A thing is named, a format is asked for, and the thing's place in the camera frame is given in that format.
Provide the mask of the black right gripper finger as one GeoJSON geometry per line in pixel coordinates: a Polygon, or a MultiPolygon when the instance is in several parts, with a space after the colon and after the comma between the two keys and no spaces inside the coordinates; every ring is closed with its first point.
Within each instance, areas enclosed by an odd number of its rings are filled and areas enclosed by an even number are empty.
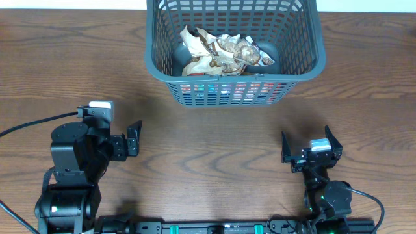
{"type": "Polygon", "coordinates": [[[285,135],[285,132],[281,132],[281,139],[282,139],[282,149],[281,149],[281,158],[282,159],[291,159],[292,153],[290,145],[287,141],[287,137],[285,135]]]}
{"type": "Polygon", "coordinates": [[[343,146],[341,145],[341,143],[334,137],[330,128],[327,125],[325,126],[324,129],[325,129],[326,138],[329,140],[330,145],[332,147],[332,151],[334,153],[341,153],[343,151],[343,146]]]}

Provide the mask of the colourful tissue pack box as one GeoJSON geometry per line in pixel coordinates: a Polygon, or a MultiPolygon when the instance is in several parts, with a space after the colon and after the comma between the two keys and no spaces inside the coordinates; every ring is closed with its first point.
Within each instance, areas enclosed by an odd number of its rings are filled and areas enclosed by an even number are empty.
{"type": "Polygon", "coordinates": [[[283,88],[281,83],[208,83],[181,84],[180,94],[186,105],[236,105],[271,102],[283,88]]]}

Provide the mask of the tan snack pouch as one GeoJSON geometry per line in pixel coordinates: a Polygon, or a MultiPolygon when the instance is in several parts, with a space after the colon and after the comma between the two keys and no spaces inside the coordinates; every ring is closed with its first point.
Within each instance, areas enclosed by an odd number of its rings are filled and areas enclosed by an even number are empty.
{"type": "Polygon", "coordinates": [[[210,52],[206,50],[199,37],[195,37],[189,33],[188,26],[180,32],[183,43],[188,48],[192,57],[210,56],[210,52]]]}
{"type": "Polygon", "coordinates": [[[201,44],[219,62],[243,63],[249,66],[269,66],[276,61],[261,50],[250,36],[241,38],[238,34],[213,36],[204,29],[197,28],[201,44]]]}
{"type": "Polygon", "coordinates": [[[182,76],[238,76],[244,71],[245,67],[244,63],[222,63],[211,56],[191,57],[183,68],[182,76]]]}

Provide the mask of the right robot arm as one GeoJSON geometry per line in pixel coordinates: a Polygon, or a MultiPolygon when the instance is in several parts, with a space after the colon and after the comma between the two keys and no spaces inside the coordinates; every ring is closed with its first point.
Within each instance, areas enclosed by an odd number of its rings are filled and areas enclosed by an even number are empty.
{"type": "Polygon", "coordinates": [[[346,223],[346,215],[351,213],[350,185],[328,176],[341,158],[343,146],[328,126],[324,130],[325,137],[310,141],[299,155],[291,153],[285,133],[281,134],[281,161],[290,164],[291,172],[303,175],[305,206],[311,211],[310,217],[296,224],[297,233],[350,233],[346,223]]]}

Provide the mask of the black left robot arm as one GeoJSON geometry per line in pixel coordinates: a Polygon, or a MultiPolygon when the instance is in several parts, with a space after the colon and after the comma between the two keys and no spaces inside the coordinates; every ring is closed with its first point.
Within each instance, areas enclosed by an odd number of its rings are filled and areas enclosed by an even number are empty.
{"type": "Polygon", "coordinates": [[[80,106],[78,121],[51,133],[54,166],[44,174],[35,206],[40,233],[85,233],[94,228],[101,202],[99,180],[112,161],[139,153],[140,120],[126,134],[111,134],[112,107],[80,106]]]}

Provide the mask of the grey plastic basket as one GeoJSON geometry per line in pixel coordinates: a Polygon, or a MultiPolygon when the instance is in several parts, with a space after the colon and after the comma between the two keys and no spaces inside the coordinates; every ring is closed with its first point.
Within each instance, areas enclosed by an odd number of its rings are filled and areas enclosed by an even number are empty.
{"type": "Polygon", "coordinates": [[[171,0],[147,1],[146,68],[164,82],[173,98],[186,107],[267,106],[278,102],[297,83],[317,77],[326,65],[326,52],[317,4],[304,0],[171,0]],[[212,35],[250,36],[276,62],[248,66],[244,75],[182,76],[190,60],[180,37],[185,26],[212,35]],[[271,102],[236,105],[186,105],[180,85],[208,83],[281,83],[271,102]]]}

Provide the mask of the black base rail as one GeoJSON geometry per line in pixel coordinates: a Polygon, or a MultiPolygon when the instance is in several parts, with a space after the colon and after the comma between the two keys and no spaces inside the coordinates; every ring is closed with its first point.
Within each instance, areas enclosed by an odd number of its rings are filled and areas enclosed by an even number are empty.
{"type": "Polygon", "coordinates": [[[373,220],[338,218],[300,221],[272,216],[252,222],[135,222],[124,215],[103,216],[89,233],[109,234],[307,234],[307,233],[376,233],[373,220]]]}

